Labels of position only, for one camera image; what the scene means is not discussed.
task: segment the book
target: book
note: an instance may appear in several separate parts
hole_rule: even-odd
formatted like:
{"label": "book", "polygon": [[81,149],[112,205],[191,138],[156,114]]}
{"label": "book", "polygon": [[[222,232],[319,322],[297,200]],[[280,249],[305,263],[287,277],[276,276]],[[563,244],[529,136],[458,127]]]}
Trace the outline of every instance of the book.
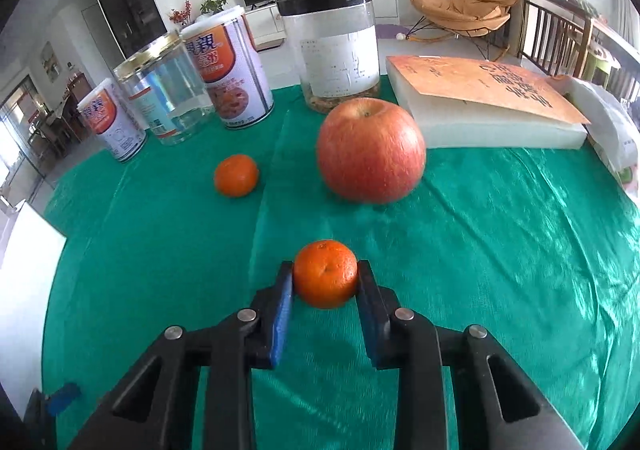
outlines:
{"label": "book", "polygon": [[579,149],[589,123],[543,77],[508,64],[439,56],[388,56],[398,103],[428,148]]}

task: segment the metal screw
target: metal screw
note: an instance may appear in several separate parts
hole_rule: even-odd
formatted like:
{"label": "metal screw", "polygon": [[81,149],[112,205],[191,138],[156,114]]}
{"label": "metal screw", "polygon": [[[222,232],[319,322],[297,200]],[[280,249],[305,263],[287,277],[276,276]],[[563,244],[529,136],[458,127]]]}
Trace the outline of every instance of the metal screw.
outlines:
{"label": "metal screw", "polygon": [[473,338],[484,338],[486,337],[486,329],[480,324],[472,324],[469,326],[469,334]]}
{"label": "metal screw", "polygon": [[411,320],[414,316],[414,312],[408,307],[399,307],[396,309],[396,318],[401,320]]}
{"label": "metal screw", "polygon": [[179,325],[172,325],[164,330],[164,337],[167,340],[177,340],[182,336],[182,328]]}
{"label": "metal screw", "polygon": [[258,314],[253,309],[241,309],[238,311],[238,320],[241,322],[251,322]]}

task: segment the orange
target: orange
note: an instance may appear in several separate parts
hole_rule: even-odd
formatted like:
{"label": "orange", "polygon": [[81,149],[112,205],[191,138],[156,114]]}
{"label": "orange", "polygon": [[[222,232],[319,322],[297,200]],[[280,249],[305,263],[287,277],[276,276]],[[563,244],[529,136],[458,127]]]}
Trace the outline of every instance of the orange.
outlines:
{"label": "orange", "polygon": [[227,197],[242,197],[258,183],[260,171],[246,154],[234,154],[223,159],[213,173],[216,190]]}
{"label": "orange", "polygon": [[344,244],[331,239],[302,248],[293,262],[293,286],[308,305],[341,306],[356,293],[358,262]]}

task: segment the potted plant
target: potted plant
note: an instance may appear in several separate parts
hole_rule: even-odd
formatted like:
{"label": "potted plant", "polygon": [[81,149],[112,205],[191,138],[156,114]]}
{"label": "potted plant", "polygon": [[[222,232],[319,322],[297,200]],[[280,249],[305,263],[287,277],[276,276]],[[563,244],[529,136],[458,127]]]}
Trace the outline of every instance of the potted plant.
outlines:
{"label": "potted plant", "polygon": [[221,12],[225,5],[229,2],[229,0],[203,0],[200,5],[200,13],[203,15],[206,14],[217,14]]}
{"label": "potted plant", "polygon": [[183,11],[172,9],[169,20],[176,24],[179,29],[183,29],[185,26],[191,24],[191,3],[185,1]]}

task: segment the printed label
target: printed label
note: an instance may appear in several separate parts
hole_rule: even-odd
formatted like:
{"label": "printed label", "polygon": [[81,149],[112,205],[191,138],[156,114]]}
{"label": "printed label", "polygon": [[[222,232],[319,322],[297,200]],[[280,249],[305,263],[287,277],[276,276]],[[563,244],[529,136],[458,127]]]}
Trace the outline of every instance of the printed label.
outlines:
{"label": "printed label", "polygon": [[113,156],[123,161],[139,150],[146,137],[124,112],[118,103],[118,95],[116,87],[107,86],[80,112],[91,129],[107,144]]}
{"label": "printed label", "polygon": [[301,40],[302,57],[314,96],[348,96],[380,80],[376,28],[321,39]]}
{"label": "printed label", "polygon": [[204,82],[216,82],[225,77],[236,64],[236,52],[231,47],[224,24],[214,26],[186,43]]}
{"label": "printed label", "polygon": [[273,107],[269,82],[244,18],[215,26],[186,45],[227,127],[250,125]]}
{"label": "printed label", "polygon": [[89,126],[97,135],[103,134],[116,119],[116,105],[107,91],[100,91],[89,105],[82,110]]}
{"label": "printed label", "polygon": [[145,117],[146,123],[156,136],[164,138],[177,133],[175,124],[167,116],[165,110],[159,106],[158,97],[150,87],[130,96],[129,101]]}

